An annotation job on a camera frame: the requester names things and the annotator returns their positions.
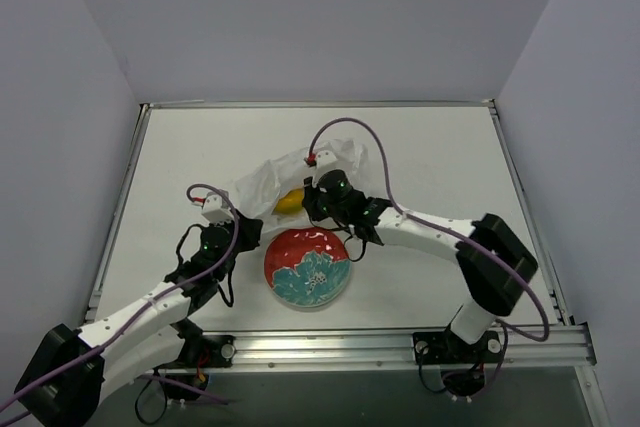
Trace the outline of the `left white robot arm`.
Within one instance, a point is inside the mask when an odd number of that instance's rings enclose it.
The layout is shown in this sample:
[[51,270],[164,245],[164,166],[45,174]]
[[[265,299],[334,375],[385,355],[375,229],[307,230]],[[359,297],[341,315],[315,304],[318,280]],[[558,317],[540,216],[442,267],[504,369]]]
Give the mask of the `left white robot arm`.
[[203,339],[189,317],[220,293],[237,255],[258,247],[262,228],[244,216],[203,226],[195,254],[142,298],[77,329],[49,330],[6,403],[19,402],[44,426],[83,426],[147,371],[194,364]]

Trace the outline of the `yellow fake fruit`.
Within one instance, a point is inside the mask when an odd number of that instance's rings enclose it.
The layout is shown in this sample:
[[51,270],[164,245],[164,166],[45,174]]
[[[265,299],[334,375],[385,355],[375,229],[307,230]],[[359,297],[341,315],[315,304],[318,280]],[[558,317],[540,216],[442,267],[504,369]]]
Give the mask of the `yellow fake fruit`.
[[273,213],[282,216],[297,215],[304,209],[303,200],[304,189],[293,189],[277,201]]

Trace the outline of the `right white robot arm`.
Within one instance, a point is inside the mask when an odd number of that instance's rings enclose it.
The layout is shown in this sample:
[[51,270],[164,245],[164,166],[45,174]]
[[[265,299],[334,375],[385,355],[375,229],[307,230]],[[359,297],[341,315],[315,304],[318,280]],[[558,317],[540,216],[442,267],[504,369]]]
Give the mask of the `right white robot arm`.
[[455,359],[469,358],[491,325],[509,316],[538,263],[506,222],[494,214],[481,219],[442,219],[400,212],[389,199],[357,190],[339,169],[303,181],[302,205],[313,222],[332,220],[363,245],[400,246],[457,265],[469,299],[447,326],[444,347]]

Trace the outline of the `white plastic bag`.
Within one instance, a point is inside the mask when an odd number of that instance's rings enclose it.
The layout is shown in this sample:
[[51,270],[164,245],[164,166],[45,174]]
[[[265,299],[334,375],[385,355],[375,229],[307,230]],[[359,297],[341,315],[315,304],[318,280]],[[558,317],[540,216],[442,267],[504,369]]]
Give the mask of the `white plastic bag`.
[[[360,190],[372,188],[372,167],[367,147],[354,139],[322,141],[314,148],[332,151],[338,158],[338,167],[346,173],[352,185]],[[251,173],[226,186],[234,207],[245,217],[262,220],[262,238],[271,239],[288,229],[302,229],[311,225],[301,211],[297,215],[282,216],[273,213],[277,201],[289,191],[303,186],[311,177],[304,148],[276,159],[267,160]]]

